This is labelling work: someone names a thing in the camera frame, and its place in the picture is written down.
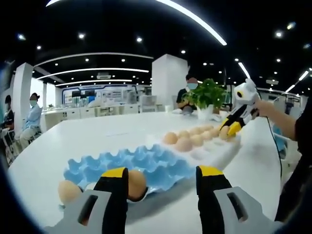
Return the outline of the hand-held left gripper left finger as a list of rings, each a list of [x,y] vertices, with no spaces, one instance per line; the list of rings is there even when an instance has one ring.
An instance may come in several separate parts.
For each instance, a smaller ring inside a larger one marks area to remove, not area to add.
[[[64,203],[63,218],[44,228],[46,234],[123,234],[128,211],[128,169],[108,170],[93,190],[65,190],[59,197]]]

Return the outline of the person's right hand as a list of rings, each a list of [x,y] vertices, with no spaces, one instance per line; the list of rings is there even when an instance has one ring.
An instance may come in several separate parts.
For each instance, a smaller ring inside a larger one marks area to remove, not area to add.
[[[262,117],[270,117],[274,109],[271,102],[265,100],[257,100],[254,105],[256,109],[256,114]]]

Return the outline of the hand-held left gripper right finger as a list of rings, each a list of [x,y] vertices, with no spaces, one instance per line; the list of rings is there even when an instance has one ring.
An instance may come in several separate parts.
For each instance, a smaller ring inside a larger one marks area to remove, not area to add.
[[[261,204],[240,187],[232,187],[223,172],[197,166],[196,191],[204,234],[274,234],[281,226]]]

